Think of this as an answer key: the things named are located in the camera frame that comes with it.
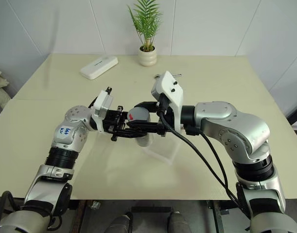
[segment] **cable connector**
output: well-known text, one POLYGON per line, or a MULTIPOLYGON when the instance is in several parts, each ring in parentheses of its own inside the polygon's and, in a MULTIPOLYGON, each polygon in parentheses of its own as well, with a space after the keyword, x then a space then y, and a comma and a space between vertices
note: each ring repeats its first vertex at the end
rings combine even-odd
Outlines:
POLYGON ((156 113, 158 116, 160 116, 160 113, 163 113, 164 115, 167 114, 169 103, 170 103, 170 100, 168 99, 168 97, 165 94, 161 93, 159 100, 156 104, 156 107, 157 107, 156 113))

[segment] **table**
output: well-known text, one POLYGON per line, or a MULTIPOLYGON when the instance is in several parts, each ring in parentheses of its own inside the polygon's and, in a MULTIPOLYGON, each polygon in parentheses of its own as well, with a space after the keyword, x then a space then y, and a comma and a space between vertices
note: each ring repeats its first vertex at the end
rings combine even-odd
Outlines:
MULTIPOLYGON (((24 197, 38 167, 44 163, 55 127, 72 106, 89 105, 100 90, 113 87, 111 109, 131 109, 152 101, 154 76, 169 70, 184 90, 184 104, 223 100, 242 112, 263 118, 271 129, 269 143, 285 197, 297 198, 297 136, 246 57, 159 56, 142 67, 136 56, 118 56, 119 64, 95 80, 79 74, 97 55, 52 54, 0 115, 0 195, 10 190, 24 197)), ((226 200, 221 185, 184 143, 170 166, 145 154, 134 139, 90 132, 76 160, 73 199, 226 200)), ((212 152, 201 137, 188 136, 221 176, 212 152)), ((235 192, 234 167, 224 147, 220 154, 235 192)))

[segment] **potted plant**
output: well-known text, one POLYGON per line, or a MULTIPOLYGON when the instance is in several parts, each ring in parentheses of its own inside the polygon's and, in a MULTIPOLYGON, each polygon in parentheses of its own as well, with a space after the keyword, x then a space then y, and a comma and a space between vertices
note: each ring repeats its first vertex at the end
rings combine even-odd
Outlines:
POLYGON ((155 35, 160 26, 159 4, 156 0, 137 0, 134 4, 133 14, 131 8, 129 12, 133 21, 135 30, 138 33, 142 46, 139 50, 139 62, 141 65, 149 67, 157 62, 157 51, 153 45, 155 35))

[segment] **green leaves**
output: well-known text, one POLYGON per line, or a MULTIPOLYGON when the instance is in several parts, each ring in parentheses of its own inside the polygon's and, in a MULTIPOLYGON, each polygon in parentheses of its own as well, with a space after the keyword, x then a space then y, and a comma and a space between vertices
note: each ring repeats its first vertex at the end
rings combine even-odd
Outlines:
POLYGON ((159 11, 159 4, 157 0, 137 0, 138 4, 134 4, 134 11, 137 15, 132 13, 128 6, 130 16, 132 18, 135 30, 143 44, 144 51, 154 50, 153 41, 157 31, 160 27, 160 18, 162 13, 159 11))

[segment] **white pot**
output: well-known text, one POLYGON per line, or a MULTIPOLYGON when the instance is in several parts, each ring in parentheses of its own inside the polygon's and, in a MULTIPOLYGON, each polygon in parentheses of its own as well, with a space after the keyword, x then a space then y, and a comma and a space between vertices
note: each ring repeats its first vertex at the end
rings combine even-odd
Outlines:
POLYGON ((150 67, 157 62, 157 52, 156 48, 151 52, 143 52, 139 49, 139 62, 142 66, 150 67))

